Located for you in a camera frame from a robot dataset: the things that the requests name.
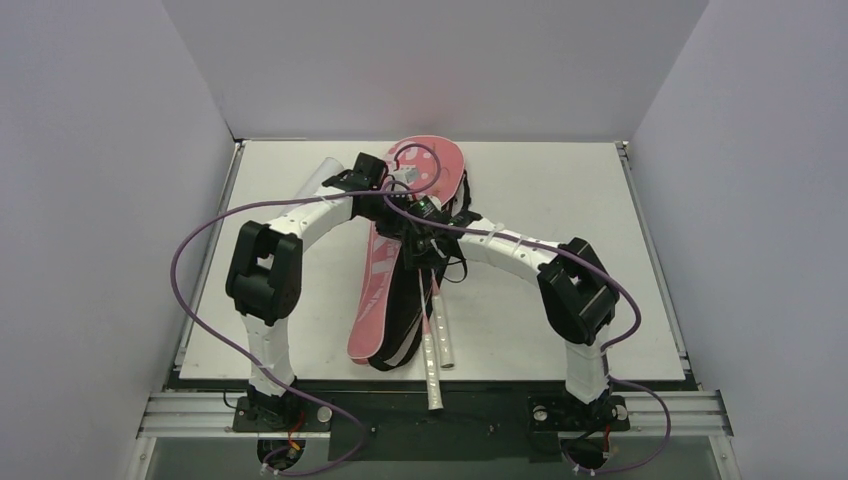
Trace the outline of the pink badminton racket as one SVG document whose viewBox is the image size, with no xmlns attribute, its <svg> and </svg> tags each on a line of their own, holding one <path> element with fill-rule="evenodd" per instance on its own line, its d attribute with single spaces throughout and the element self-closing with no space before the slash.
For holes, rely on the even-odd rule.
<svg viewBox="0 0 848 480">
<path fill-rule="evenodd" d="M 435 412 L 442 410 L 444 406 L 438 374 L 437 352 L 427 313 L 427 292 L 424 286 L 424 272 L 422 270 L 418 273 L 418 286 L 421 304 L 422 351 L 428 410 Z"/>
<path fill-rule="evenodd" d="M 434 272 L 431 273 L 431 302 L 439 365 L 443 369 L 451 369 L 455 367 L 455 358 L 450 338 L 448 312 Z"/>
</svg>

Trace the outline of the white shuttlecock tube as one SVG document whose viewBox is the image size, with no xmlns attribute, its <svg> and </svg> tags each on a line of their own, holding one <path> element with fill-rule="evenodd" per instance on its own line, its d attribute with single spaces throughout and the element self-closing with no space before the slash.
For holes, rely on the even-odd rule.
<svg viewBox="0 0 848 480">
<path fill-rule="evenodd" d="M 322 187 L 322 184 L 325 180 L 340 174 L 344 169 L 344 165 L 337 159 L 333 157 L 326 157 L 319 165 L 319 167 L 309 176 L 306 182 L 300 187 L 300 189 L 296 193 L 296 197 L 300 199 L 316 198 L 316 201 L 313 202 L 314 204 L 327 203 L 328 200 L 324 196 L 318 195 L 317 191 Z M 286 205 L 280 211 L 280 215 L 287 215 L 295 208 L 312 205 L 313 203 L 306 202 Z"/>
</svg>

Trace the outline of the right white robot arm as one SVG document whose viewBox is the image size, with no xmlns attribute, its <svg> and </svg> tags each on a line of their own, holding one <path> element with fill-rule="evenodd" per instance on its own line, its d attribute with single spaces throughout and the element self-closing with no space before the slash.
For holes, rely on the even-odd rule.
<svg viewBox="0 0 848 480">
<path fill-rule="evenodd" d="M 599 422 L 610 389 L 609 326 L 621 289 L 591 245 L 577 237 L 559 244 L 524 237 L 470 210 L 449 216 L 428 198 L 406 207 L 404 216 L 403 241 L 412 247 L 414 260 L 451 255 L 538 288 L 547 322 L 565 342 L 567 419 L 580 429 Z"/>
</svg>

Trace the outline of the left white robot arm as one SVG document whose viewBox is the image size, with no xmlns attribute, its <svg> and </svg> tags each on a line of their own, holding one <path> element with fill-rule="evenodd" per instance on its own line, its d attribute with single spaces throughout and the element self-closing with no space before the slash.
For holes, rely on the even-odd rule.
<svg viewBox="0 0 848 480">
<path fill-rule="evenodd" d="M 303 257 L 331 229 L 354 219 L 370 220 L 362 289 L 348 339 L 348 355 L 379 371 L 410 362 L 422 339 L 421 305 L 427 295 L 408 271 L 398 239 L 379 230 L 389 225 L 388 208 L 377 191 L 389 169 L 369 154 L 354 166 L 322 178 L 312 202 L 300 204 L 272 223 L 246 222 L 240 229 L 225 282 L 248 332 L 251 367 L 248 398 L 272 429 L 292 426 L 298 402 L 288 393 L 296 375 L 290 361 L 287 319 L 301 295 Z"/>
</svg>

